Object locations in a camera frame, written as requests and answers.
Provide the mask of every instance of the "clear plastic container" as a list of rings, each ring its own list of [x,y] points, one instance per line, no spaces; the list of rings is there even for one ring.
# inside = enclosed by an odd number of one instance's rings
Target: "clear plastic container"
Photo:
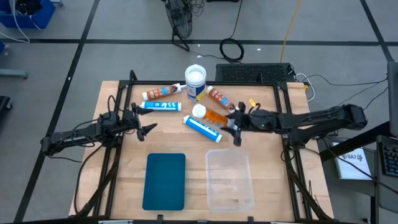
[[[244,151],[208,151],[206,177],[207,202],[212,212],[241,212],[254,208],[249,158]]]

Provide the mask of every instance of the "wooden tabletop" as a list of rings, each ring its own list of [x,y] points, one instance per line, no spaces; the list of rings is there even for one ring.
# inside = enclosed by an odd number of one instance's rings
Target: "wooden tabletop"
[[[99,93],[94,118],[107,112],[109,95],[116,96],[118,82],[103,82]],[[134,85],[132,88],[131,103],[141,104],[142,92],[159,86]],[[290,103],[293,113],[309,112],[308,103],[302,83],[288,83]],[[239,101],[249,105],[252,98],[261,108],[276,111],[274,92],[268,86],[215,86],[236,105]],[[225,220],[246,221],[248,216],[255,221],[286,221],[294,220],[292,202],[290,199],[287,171],[285,163],[280,159],[282,141],[278,134],[243,133],[242,146],[233,145],[233,138],[221,131],[223,138],[219,144],[202,136],[192,128],[182,124],[182,118],[192,115],[194,105],[187,98],[185,90],[172,96],[161,98],[158,101],[182,102],[181,112],[152,112],[140,116],[142,125],[157,123],[146,137],[139,142],[135,134],[125,135],[118,178],[114,192],[111,218],[155,220],[158,214],[163,214],[164,220]],[[203,105],[221,114],[227,114],[221,106],[209,97]],[[310,141],[307,148],[318,151],[315,141]],[[210,149],[237,149],[246,151],[249,157],[252,185],[255,198],[254,209],[250,212],[213,213],[208,209],[205,154]],[[87,148],[85,158],[94,148]],[[80,178],[78,191],[78,209],[81,209],[98,186],[101,166],[105,150],[98,151],[85,165]],[[180,152],[187,158],[185,208],[182,211],[145,211],[142,209],[144,182],[146,174],[147,156],[153,152]],[[311,180],[312,194],[327,215],[333,217],[328,188],[323,174],[322,162],[315,153],[306,150],[300,151],[305,173],[305,180]],[[104,213],[108,190],[103,194],[100,214]],[[301,217],[305,217],[302,198],[298,193],[298,205]]]

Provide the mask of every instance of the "gray floor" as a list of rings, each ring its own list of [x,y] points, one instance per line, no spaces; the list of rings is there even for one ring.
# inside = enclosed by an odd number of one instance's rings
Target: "gray floor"
[[[63,0],[47,29],[28,30],[33,39],[79,39],[94,0]],[[367,0],[385,41],[398,40],[396,0]],[[242,40],[283,40],[296,1],[245,0],[234,38]],[[238,4],[213,2],[193,20],[189,39],[215,40],[231,35]],[[17,30],[0,27],[0,32],[20,37]],[[101,0],[88,39],[151,40],[169,39],[171,30],[161,1]],[[303,0],[289,40],[366,41],[377,37],[359,0]],[[14,108],[0,130],[0,223],[12,222],[39,153],[72,58],[78,44],[8,44],[0,55],[1,68],[27,70],[29,78],[0,78],[0,95],[12,98]],[[194,51],[220,55],[218,45],[191,45]],[[227,46],[234,52],[233,46]],[[245,45],[244,63],[278,62],[281,45]],[[389,47],[398,60],[398,47]],[[360,83],[386,77],[387,60],[380,46],[288,45],[285,62],[297,73],[320,74],[333,83]],[[198,63],[215,79],[215,65],[225,61],[197,58],[170,44],[85,44],[56,130],[73,128],[92,118],[103,80],[127,79],[133,69],[140,80],[182,80],[185,69]],[[316,97],[311,110],[337,105],[364,87],[336,87],[318,77],[311,78]],[[385,89],[381,83],[350,103],[366,106]],[[366,110],[375,127],[388,118],[388,98],[384,94]],[[343,130],[341,136],[359,132]],[[81,148],[60,153],[81,159]],[[62,218],[68,215],[79,164],[46,159],[25,215],[27,220]],[[360,222],[369,217],[369,197],[328,185],[336,218]],[[385,223],[398,215],[382,211]]]

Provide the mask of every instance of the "blue and white tube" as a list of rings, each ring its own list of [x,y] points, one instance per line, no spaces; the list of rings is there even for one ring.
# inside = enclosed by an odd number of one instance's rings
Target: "blue and white tube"
[[[140,107],[145,109],[153,109],[155,111],[181,111],[182,104],[179,102],[147,101],[142,102]]]
[[[215,130],[211,129],[210,127],[201,123],[200,121],[193,119],[191,116],[184,117],[183,122],[184,122],[184,124],[197,130],[202,135],[210,138],[211,140],[213,140],[217,143],[219,143],[221,141],[221,138],[223,137],[222,134],[216,132]]]

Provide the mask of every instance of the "white plastic jar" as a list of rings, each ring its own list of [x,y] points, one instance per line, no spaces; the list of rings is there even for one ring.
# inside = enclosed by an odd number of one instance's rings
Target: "white plastic jar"
[[[200,101],[206,94],[206,70],[200,65],[194,64],[185,70],[185,82],[187,95],[192,101]]]

